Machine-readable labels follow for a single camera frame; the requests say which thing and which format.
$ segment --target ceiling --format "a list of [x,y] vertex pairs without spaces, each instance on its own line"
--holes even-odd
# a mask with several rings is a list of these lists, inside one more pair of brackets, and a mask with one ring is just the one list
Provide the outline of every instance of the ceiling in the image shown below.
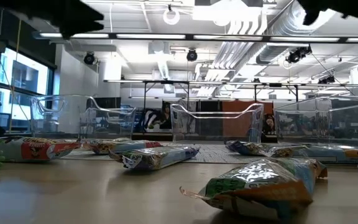
[[[112,1],[99,0],[97,4],[89,3],[91,7],[104,14],[101,21],[105,28],[103,32],[144,32],[144,33],[192,33],[192,34],[225,34],[229,26],[217,26],[212,21],[195,21],[191,11],[194,0],[173,1],[170,3],[175,9],[181,10],[180,20],[175,25],[169,25],[163,20],[163,13],[167,3],[152,4],[153,1],[127,2],[126,4],[111,3]],[[275,16],[290,2],[277,0],[277,6],[267,11],[267,20],[273,24]],[[34,19],[27,21],[41,32],[56,32],[57,29],[48,22]],[[335,14],[327,23],[322,25],[313,35],[358,35],[358,19],[348,17],[342,19],[339,13]],[[158,69],[157,62],[148,56],[150,41],[141,40],[72,40],[71,45],[115,45],[117,51],[126,61],[122,72],[126,77],[135,78],[137,75],[151,74]],[[213,61],[221,49],[221,42],[202,41],[170,41],[170,52],[175,53],[167,62],[170,70],[195,71],[196,64],[205,60]],[[189,48],[195,48],[198,61],[187,62],[186,55]],[[357,65],[358,45],[350,44],[312,44],[313,54],[304,58],[300,63],[288,68],[284,62],[285,55],[278,58],[272,65],[263,70],[263,76],[257,75],[262,82],[282,82],[288,77],[296,82],[310,80],[324,71],[335,68],[336,77],[340,82],[349,81],[349,68]],[[99,58],[107,58],[110,52],[95,52]]]

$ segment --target wooden table surface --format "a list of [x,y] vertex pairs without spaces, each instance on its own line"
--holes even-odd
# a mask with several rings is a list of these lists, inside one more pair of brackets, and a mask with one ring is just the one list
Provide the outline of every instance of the wooden table surface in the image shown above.
[[[5,164],[0,170],[0,223],[266,223],[182,196],[238,165],[182,163],[132,172],[112,161],[57,160]],[[294,223],[358,223],[356,166],[329,167],[314,202]]]

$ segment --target clear plastic bin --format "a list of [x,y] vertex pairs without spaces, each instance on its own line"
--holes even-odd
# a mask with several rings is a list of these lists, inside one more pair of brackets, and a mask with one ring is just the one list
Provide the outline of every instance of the clear plastic bin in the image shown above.
[[358,146],[358,96],[312,98],[274,115],[279,142]]
[[241,112],[191,112],[171,105],[174,142],[260,142],[264,105],[254,103]]
[[100,108],[90,96],[35,96],[31,99],[32,134],[51,139],[131,138],[135,111]]

